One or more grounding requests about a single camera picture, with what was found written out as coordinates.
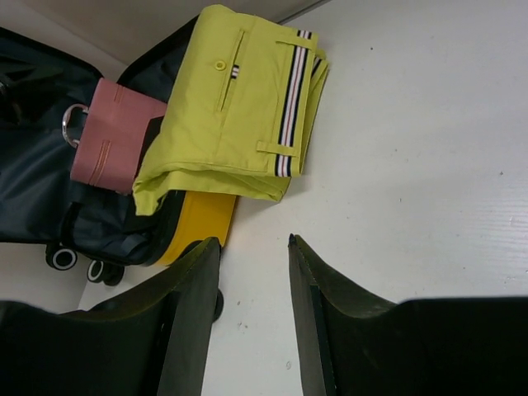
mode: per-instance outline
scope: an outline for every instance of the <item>black wheel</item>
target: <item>black wheel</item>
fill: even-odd
[[[92,260],[88,267],[87,278],[91,283],[101,283],[105,275],[105,263],[101,260]]]
[[[119,285],[125,274],[123,266],[114,266],[101,260],[93,260],[88,267],[87,278],[91,283],[104,282],[107,286]]]
[[[216,294],[216,305],[214,307],[214,317],[213,322],[216,322],[220,316],[222,316],[222,312],[224,311],[224,294],[220,289],[218,289],[218,292]]]
[[[77,264],[77,253],[58,244],[46,246],[46,263],[58,271],[67,271]]]
[[[108,265],[108,266],[110,267],[110,271],[108,272],[108,276],[104,280],[105,285],[107,286],[119,285],[120,282],[123,280],[123,276],[125,276],[125,268],[123,266],[112,266],[112,265]]]

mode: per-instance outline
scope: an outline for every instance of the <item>open suitcase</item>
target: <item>open suitcase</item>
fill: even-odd
[[[195,23],[118,83],[167,102]],[[174,191],[155,215],[139,217],[132,196],[70,180],[75,149],[61,134],[63,114],[89,106],[100,77],[80,59],[0,29],[0,242],[45,244],[46,262],[61,271],[79,252],[92,259],[88,279],[107,285],[119,283],[125,266],[170,265],[209,236],[224,245],[234,196]],[[70,129],[81,134],[83,115],[74,118]]]

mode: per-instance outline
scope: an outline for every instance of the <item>white floor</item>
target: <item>white floor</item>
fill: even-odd
[[[528,2],[333,0],[305,177],[240,200],[204,396],[300,396],[287,240],[393,301],[528,291]],[[117,290],[89,285],[81,306]]]

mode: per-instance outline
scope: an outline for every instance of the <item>pink pouch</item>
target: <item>pink pouch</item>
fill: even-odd
[[[67,131],[75,107],[87,113],[79,141],[70,139]],[[132,192],[149,122],[166,110],[162,101],[100,79],[89,110],[73,105],[64,113],[63,136],[77,148],[71,179],[121,194]]]

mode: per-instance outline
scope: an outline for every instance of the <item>folded pants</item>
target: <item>folded pants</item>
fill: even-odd
[[[280,200],[303,171],[328,75],[317,43],[309,31],[207,7],[134,184],[138,215],[170,190]]]

